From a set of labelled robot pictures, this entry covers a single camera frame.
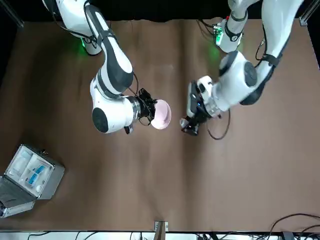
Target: green led light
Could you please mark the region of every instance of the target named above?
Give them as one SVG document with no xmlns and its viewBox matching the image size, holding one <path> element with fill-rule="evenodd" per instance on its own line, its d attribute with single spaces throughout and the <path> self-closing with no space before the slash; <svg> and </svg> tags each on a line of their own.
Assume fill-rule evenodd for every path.
<svg viewBox="0 0 320 240">
<path fill-rule="evenodd" d="M 223 32 L 219 32 L 216 37 L 215 37 L 215 44 L 216 45 L 220 45 L 221 44 L 221 41 L 222 41 L 222 37 L 224 36 L 224 33 Z"/>
<path fill-rule="evenodd" d="M 84 40 L 81 38 L 81 42 L 82 42 L 82 47 L 86 47 L 85 43 L 84 43 Z"/>
</svg>

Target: brown cloth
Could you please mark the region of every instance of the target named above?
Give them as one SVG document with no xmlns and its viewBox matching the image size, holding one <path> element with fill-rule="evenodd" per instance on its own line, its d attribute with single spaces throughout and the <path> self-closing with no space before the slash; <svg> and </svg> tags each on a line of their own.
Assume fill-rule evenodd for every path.
<svg viewBox="0 0 320 240">
<path fill-rule="evenodd" d="M 89 85 L 104 55 L 86 55 L 54 23 L 26 23 L 0 90 L 0 173 L 20 143 L 46 149 L 66 172 L 51 200 L 1 219 L 1 229 L 152 231 L 155 220 L 165 220 L 170 231 L 268 231 L 288 214 L 320 214 L 320 72 L 306 27 L 294 22 L 261 99 L 231 109 L 221 141 L 205 125 L 198 137 L 179 126 L 188 83 L 204 75 L 216 81 L 224 56 L 196 21 L 112 28 L 140 87 L 169 103 L 169 127 L 136 123 L 130 135 L 99 133 Z M 261 20 L 248 20 L 244 33 L 239 49 L 256 64 Z M 218 136 L 227 120 L 208 125 Z M 275 230 L 311 223 L 295 217 Z"/>
</svg>

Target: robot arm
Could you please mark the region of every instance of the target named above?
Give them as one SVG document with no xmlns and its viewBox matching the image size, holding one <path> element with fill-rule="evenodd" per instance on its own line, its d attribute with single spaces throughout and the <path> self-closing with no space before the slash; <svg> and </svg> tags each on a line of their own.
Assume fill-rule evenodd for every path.
<svg viewBox="0 0 320 240">
<path fill-rule="evenodd" d="M 188 89 L 187 117 L 180 120 L 182 131 L 197 135 L 200 124 L 230 107 L 255 103 L 271 78 L 288 42 L 296 12 L 303 0 L 265 0 L 262 23 L 265 51 L 256 67 L 239 51 L 228 53 L 220 62 L 219 82 L 209 76 L 191 82 Z"/>
<path fill-rule="evenodd" d="M 129 134 L 136 120 L 148 117 L 151 122 L 157 100 L 143 88 L 135 97 L 122 94 L 133 82 L 133 67 L 99 9 L 85 0 L 42 1 L 52 15 L 62 17 L 67 31 L 82 38 L 90 55 L 104 53 L 104 63 L 90 84 L 94 126 L 102 133 L 124 128 Z"/>
</svg>

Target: open case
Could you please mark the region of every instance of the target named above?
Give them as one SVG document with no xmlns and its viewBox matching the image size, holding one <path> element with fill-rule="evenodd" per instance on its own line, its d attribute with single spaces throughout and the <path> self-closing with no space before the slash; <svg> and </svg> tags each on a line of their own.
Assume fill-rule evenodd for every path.
<svg viewBox="0 0 320 240">
<path fill-rule="evenodd" d="M 0 218 L 31 210 L 37 199 L 51 199 L 64 172 L 40 151 L 20 145 L 0 177 Z"/>
</svg>

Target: black cable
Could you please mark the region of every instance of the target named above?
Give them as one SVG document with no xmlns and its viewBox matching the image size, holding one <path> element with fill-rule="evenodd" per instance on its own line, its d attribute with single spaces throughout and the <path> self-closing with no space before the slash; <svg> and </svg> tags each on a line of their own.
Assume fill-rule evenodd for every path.
<svg viewBox="0 0 320 240">
<path fill-rule="evenodd" d="M 246 233 L 243 233 L 243 232 L 237 232 L 237 231 L 231 231 L 231 232 L 228 232 L 226 235 L 222 236 L 221 238 L 219 238 L 219 240 L 223 240 L 224 238 L 226 238 L 227 236 L 229 235 L 243 235 L 243 236 L 249 236 L 249 237 L 252 237 L 252 238 L 256 238 L 256 240 L 258 240 L 259 238 L 261 237 L 267 237 L 267 236 L 255 236 L 253 234 L 246 234 Z"/>
<path fill-rule="evenodd" d="M 205 35 L 205 32 L 203 31 L 203 29 L 202 29 L 202 27 L 201 27 L 201 25 L 200 25 L 200 23 L 199 23 L 199 21 L 198 21 L 198 20 L 196 21 L 196 23 L 198 24 L 199 29 L 200 29 L 200 32 L 201 32 L 202 36 L 205 38 L 205 40 L 207 40 L 207 41 L 211 42 L 212 40 L 211 40 L 211 39 L 208 39 L 208 36 L 207 36 L 207 35 Z"/>
<path fill-rule="evenodd" d="M 137 75 L 135 74 L 135 72 L 133 72 L 133 76 L 135 77 L 135 81 L 136 81 L 136 91 L 135 91 L 135 94 L 138 94 L 138 91 L 139 91 L 139 80 L 138 80 Z"/>
<path fill-rule="evenodd" d="M 316 236 L 317 236 L 317 235 L 319 235 L 319 234 L 320 234 L 319 232 L 310 233 L 308 236 L 305 237 L 304 240 L 307 240 L 308 238 L 311 238 L 313 235 L 316 235 Z"/>
<path fill-rule="evenodd" d="M 309 229 L 313 229 L 313 228 L 317 228 L 317 227 L 320 227 L 320 224 L 312 225 L 312 226 L 309 226 L 309 227 L 303 229 L 303 230 L 300 232 L 299 236 L 298 236 L 298 240 L 301 239 L 301 237 L 302 237 L 302 235 L 304 234 L 304 232 L 308 231 Z"/>
<path fill-rule="evenodd" d="M 50 12 L 51 12 L 51 15 L 52 15 L 52 17 L 53 17 L 53 20 L 54 20 L 55 24 L 57 24 L 57 25 L 58 25 L 60 28 L 62 28 L 63 30 L 65 30 L 65 31 L 67 31 L 67 32 L 69 32 L 69 33 L 71 33 L 71 34 L 79 35 L 79 36 L 81 36 L 81 37 L 83 37 L 83 38 L 86 38 L 86 39 L 89 39 L 89 40 L 91 40 L 91 41 L 93 41 L 93 42 L 97 42 L 96 39 L 95 39 L 95 38 L 92 38 L 91 36 L 87 36 L 87 35 L 82 34 L 82 33 L 80 33 L 80 32 L 72 31 L 72 30 L 67 29 L 67 28 L 61 26 L 60 24 L 58 24 L 58 22 L 57 22 L 57 20 L 56 20 L 56 17 L 55 17 L 55 13 L 54 13 L 54 0 L 51 0 L 51 11 L 50 11 Z"/>
<path fill-rule="evenodd" d="M 257 48 L 257 50 L 256 50 L 256 52 L 255 52 L 255 59 L 256 59 L 257 61 L 261 61 L 261 58 L 260 58 L 260 59 L 258 58 L 258 52 L 259 52 L 259 49 L 261 48 L 261 46 L 262 46 L 263 44 L 265 44 L 265 39 L 264 39 L 264 38 L 263 38 L 262 41 L 260 42 L 260 44 L 259 44 L 259 46 L 258 46 L 258 48 Z"/>
<path fill-rule="evenodd" d="M 30 235 L 28 236 L 28 239 L 27 239 L 27 240 L 30 240 L 30 237 L 31 237 L 31 236 L 43 236 L 43 235 L 46 235 L 46 234 L 49 234 L 49 233 L 51 233 L 51 231 L 47 231 L 47 232 L 44 232 L 44 233 L 41 233 L 41 234 L 30 234 Z"/>
<path fill-rule="evenodd" d="M 95 231 L 95 232 L 93 232 L 93 233 L 91 233 L 89 236 L 87 236 L 85 239 L 83 239 L 83 240 L 87 240 L 88 238 L 90 238 L 92 235 L 94 235 L 94 234 L 97 234 L 97 233 L 99 233 L 98 231 Z"/>
<path fill-rule="evenodd" d="M 200 19 L 199 21 L 208 28 L 212 28 L 212 29 L 214 28 L 212 25 L 206 23 L 203 19 Z"/>
<path fill-rule="evenodd" d="M 79 234 L 80 234 L 80 231 L 78 231 L 78 233 L 76 234 L 76 236 L 75 236 L 75 239 L 74 239 L 74 240 L 77 240 L 77 238 L 78 238 Z"/>
<path fill-rule="evenodd" d="M 220 137 L 213 136 L 212 133 L 209 130 L 208 125 L 206 126 L 207 127 L 206 129 L 207 129 L 210 137 L 213 138 L 214 140 L 222 140 L 227 135 L 229 127 L 230 127 L 230 122 L 231 122 L 231 111 L 230 111 L 230 109 L 228 110 L 228 115 L 229 115 L 228 124 L 227 124 L 226 129 L 225 129 L 224 133 L 222 134 L 222 136 L 220 136 Z"/>
<path fill-rule="evenodd" d="M 143 105 L 146 107 L 146 109 L 148 109 L 149 114 L 150 114 L 150 117 L 151 117 L 151 116 L 152 116 L 152 113 L 151 113 L 148 105 L 145 103 L 145 101 L 143 101 L 130 87 L 128 87 L 128 89 L 135 95 L 136 98 L 138 98 L 138 99 L 143 103 Z M 140 119 L 141 119 L 141 118 L 139 118 L 139 122 L 140 122 L 142 125 L 144 125 L 144 126 L 149 126 L 149 125 L 151 124 L 151 120 L 150 120 L 148 117 L 147 117 L 147 119 L 149 120 L 148 125 L 143 124 L 143 123 L 140 121 Z"/>
<path fill-rule="evenodd" d="M 95 37 L 95 32 L 93 31 L 93 29 L 92 29 L 92 27 L 91 27 L 91 25 L 90 25 L 90 23 L 89 23 L 88 16 L 87 16 L 87 14 L 86 14 L 86 4 L 87 4 L 87 3 L 90 3 L 90 0 L 86 0 L 86 1 L 84 2 L 84 4 L 83 4 L 83 12 L 84 12 L 85 20 L 86 20 L 86 22 L 88 23 L 88 26 L 89 26 L 89 28 L 90 28 L 90 31 L 91 31 L 91 33 L 92 33 L 92 35 L 93 35 L 93 40 L 92 40 L 92 41 L 97 42 L 97 39 L 96 39 L 96 37 Z"/>
<path fill-rule="evenodd" d="M 205 25 L 205 23 L 204 23 L 203 21 L 201 21 L 201 20 L 197 20 L 197 22 L 198 22 L 198 23 L 202 23 L 202 24 L 203 24 L 203 26 L 204 26 L 204 28 L 207 30 L 207 32 L 208 32 L 211 36 L 213 36 L 213 35 L 214 35 L 214 33 L 213 33 L 213 32 L 211 32 L 211 31 L 208 29 L 208 27 Z"/>
<path fill-rule="evenodd" d="M 320 216 L 313 215 L 313 214 L 307 214 L 307 213 L 294 213 L 294 214 L 290 214 L 290 215 L 284 216 L 284 217 L 282 217 L 282 218 L 280 218 L 280 219 L 278 219 L 277 221 L 274 222 L 274 224 L 272 225 L 272 227 L 270 229 L 270 233 L 269 233 L 269 235 L 268 235 L 266 240 L 269 240 L 269 238 L 270 238 L 270 236 L 272 234 L 272 231 L 275 228 L 275 226 L 277 225 L 277 223 L 279 223 L 282 220 L 285 220 L 285 219 L 288 219 L 288 218 L 291 218 L 291 217 L 295 217 L 295 216 L 306 216 L 306 217 L 310 217 L 310 218 L 320 219 Z"/>
</svg>

